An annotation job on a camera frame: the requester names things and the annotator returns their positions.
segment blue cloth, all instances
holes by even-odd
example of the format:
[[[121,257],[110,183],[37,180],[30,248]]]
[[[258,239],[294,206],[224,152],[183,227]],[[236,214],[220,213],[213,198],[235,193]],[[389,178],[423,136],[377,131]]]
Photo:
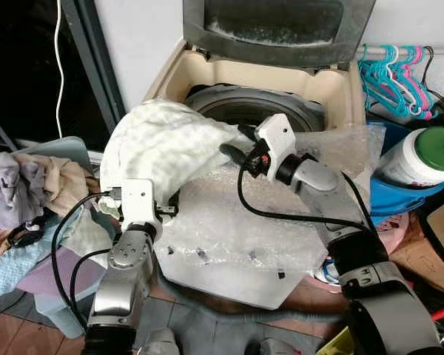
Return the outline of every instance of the blue cloth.
[[[58,236],[58,244],[80,213],[78,209],[64,224]],[[50,254],[54,231],[61,220],[57,214],[53,215],[44,224],[44,236],[39,241],[24,248],[11,248],[0,256],[0,296],[13,291],[28,271]]]

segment gray cloth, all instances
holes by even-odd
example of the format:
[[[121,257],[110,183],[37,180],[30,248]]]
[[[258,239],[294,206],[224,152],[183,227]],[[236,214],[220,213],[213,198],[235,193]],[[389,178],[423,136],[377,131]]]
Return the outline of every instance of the gray cloth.
[[[14,229],[43,215],[48,201],[43,184],[43,166],[20,166],[12,155],[0,153],[0,229]]]

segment bubble wrap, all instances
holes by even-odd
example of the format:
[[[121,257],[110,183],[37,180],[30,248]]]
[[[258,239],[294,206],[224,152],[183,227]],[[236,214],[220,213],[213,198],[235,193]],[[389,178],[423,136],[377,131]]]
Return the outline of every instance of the bubble wrap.
[[[382,127],[298,133],[298,153],[309,152],[358,182],[369,201],[369,178],[383,145]],[[259,217],[237,195],[238,167],[232,163],[188,182],[181,189],[179,214],[165,223],[157,254],[183,253],[192,266],[231,263],[267,271],[310,272],[327,251],[311,223]],[[254,207],[270,212],[308,214],[300,198],[282,183],[256,180],[248,173],[243,194]]]

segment washing machine drum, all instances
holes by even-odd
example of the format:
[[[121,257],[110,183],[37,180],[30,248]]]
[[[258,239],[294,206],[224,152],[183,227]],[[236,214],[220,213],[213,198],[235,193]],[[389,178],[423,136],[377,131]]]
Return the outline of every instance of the washing machine drum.
[[[218,84],[189,94],[186,105],[208,118],[228,124],[257,126],[275,113],[284,113],[295,132],[324,130],[321,104],[285,92]]]

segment pile of clothes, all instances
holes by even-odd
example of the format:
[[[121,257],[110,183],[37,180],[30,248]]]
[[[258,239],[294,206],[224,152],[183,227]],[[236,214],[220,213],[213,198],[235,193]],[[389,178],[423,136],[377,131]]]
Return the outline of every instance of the pile of clothes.
[[[98,190],[98,180],[69,159],[0,153],[0,295],[49,255],[62,217]],[[112,245],[89,207],[73,214],[58,239],[80,256]],[[96,261],[106,266],[102,256]]]

